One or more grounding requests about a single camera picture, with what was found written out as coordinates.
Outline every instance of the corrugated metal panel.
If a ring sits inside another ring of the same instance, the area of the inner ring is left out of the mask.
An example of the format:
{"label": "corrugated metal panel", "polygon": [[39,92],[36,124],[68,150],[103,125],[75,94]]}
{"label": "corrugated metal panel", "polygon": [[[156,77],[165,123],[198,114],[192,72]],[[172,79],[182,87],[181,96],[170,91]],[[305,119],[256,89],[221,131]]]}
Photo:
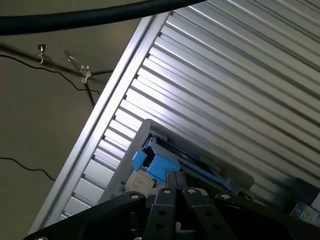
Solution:
{"label": "corrugated metal panel", "polygon": [[143,20],[44,225],[96,204],[144,119],[252,175],[251,192],[271,204],[283,203],[293,178],[320,187],[316,5],[209,0]]}

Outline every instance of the black hose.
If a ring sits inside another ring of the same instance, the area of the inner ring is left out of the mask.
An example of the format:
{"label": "black hose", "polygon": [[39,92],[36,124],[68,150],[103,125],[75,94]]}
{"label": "black hose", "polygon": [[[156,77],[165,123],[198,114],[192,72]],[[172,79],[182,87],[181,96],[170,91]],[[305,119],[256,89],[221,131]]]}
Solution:
{"label": "black hose", "polygon": [[101,9],[44,15],[0,16],[0,36],[111,24],[173,11],[205,0],[148,0]]}

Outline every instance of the beige wall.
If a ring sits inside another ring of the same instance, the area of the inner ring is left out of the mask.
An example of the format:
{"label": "beige wall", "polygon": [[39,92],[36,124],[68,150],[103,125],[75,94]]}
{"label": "beige wall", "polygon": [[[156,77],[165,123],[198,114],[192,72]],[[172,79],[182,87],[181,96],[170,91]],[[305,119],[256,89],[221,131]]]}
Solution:
{"label": "beige wall", "polygon": [[[0,15],[65,12],[132,2],[139,1],[0,0]],[[0,37],[0,42],[35,54],[37,45],[45,43],[55,62],[70,66],[63,54],[68,50],[93,71],[106,70],[117,64],[138,23],[136,19],[68,31],[6,36]],[[91,83],[91,88],[102,91],[109,76],[100,76],[101,83]],[[82,87],[80,79],[68,77]],[[0,157],[15,158],[57,177],[92,110],[88,96],[57,74],[4,58],[0,58],[0,81]],[[26,171],[7,160],[0,160],[0,169],[0,239],[20,240],[27,235],[53,183],[43,173]]]}

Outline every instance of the wall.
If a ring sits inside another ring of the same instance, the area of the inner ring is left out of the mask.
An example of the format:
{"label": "wall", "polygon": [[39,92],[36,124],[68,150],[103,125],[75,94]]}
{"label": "wall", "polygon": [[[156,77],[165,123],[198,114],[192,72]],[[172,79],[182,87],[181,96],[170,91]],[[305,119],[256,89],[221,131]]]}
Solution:
{"label": "wall", "polygon": [[[134,0],[0,1],[0,15],[27,15],[102,8]],[[30,53],[48,44],[55,62],[71,65],[68,50],[93,71],[112,69],[118,62],[139,19],[69,31],[0,37]],[[29,168],[43,168],[56,178],[91,110],[85,92],[76,91],[58,74],[30,69],[0,58],[0,157],[12,157]],[[67,75],[78,87],[80,79]],[[100,92],[109,78],[102,75],[91,88]],[[53,182],[42,172],[30,172],[0,159],[0,239],[23,239]]]}

